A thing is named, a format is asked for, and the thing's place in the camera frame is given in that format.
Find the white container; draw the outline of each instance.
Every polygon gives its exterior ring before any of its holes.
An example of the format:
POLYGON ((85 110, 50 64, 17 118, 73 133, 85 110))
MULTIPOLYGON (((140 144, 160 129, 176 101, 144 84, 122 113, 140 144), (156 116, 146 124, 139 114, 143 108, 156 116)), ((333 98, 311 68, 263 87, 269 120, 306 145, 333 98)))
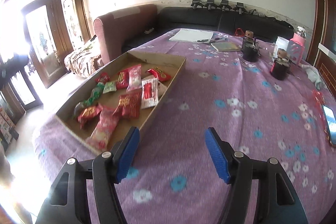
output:
POLYGON ((274 52, 273 52, 273 58, 278 57, 278 49, 284 49, 285 51, 287 50, 289 40, 283 38, 283 37, 278 37, 277 41, 275 42, 275 47, 274 47, 274 52))

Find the bed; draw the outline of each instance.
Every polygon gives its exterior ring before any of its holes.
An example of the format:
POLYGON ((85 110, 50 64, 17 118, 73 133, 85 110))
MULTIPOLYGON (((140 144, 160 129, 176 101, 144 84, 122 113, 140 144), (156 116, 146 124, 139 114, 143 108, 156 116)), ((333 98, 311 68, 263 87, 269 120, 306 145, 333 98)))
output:
MULTIPOLYGON (((185 71, 143 137, 127 178, 116 190, 128 223, 217 223, 229 186, 217 175, 204 142, 214 127, 252 159, 277 158, 292 181, 309 223, 318 224, 336 200, 336 152, 326 141, 314 107, 314 84, 304 71, 278 81, 269 74, 273 45, 259 41, 262 58, 245 62, 241 52, 216 52, 209 45, 169 41, 170 31, 136 51, 184 55, 185 71)), ((241 45, 242 39, 229 37, 241 45)), ((336 113, 336 102, 322 90, 336 113)), ((51 116, 35 131, 33 144, 53 181, 70 157, 95 156, 51 116)), ((257 181, 246 223, 253 222, 257 181)), ((99 223, 88 185, 92 223, 99 223)))

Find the sofa armrest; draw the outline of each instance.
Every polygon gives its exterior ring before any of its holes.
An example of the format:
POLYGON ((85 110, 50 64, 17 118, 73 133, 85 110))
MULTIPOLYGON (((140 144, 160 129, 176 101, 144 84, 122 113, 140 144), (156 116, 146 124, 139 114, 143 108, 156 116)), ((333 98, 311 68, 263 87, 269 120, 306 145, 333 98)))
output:
POLYGON ((125 40, 144 32, 156 16, 156 5, 146 4, 116 10, 97 17, 93 28, 99 40, 103 63, 107 64, 120 56, 125 40))

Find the pink bottle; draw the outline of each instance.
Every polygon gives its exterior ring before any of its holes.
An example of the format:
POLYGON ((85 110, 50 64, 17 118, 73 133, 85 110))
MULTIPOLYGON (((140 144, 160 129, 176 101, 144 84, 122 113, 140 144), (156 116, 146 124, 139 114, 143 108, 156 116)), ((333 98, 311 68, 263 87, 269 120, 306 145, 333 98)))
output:
POLYGON ((305 51, 306 30, 300 26, 289 41, 287 53, 294 64, 299 64, 305 51))

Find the white paper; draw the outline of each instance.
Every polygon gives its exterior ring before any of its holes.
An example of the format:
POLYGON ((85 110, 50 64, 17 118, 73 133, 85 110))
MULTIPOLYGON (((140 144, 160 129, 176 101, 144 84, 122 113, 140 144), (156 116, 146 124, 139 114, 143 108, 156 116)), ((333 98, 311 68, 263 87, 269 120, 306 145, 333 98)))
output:
POLYGON ((171 37, 169 40, 197 43, 197 40, 211 39, 212 36, 213 32, 192 30, 192 29, 181 29, 178 31, 176 35, 171 37))

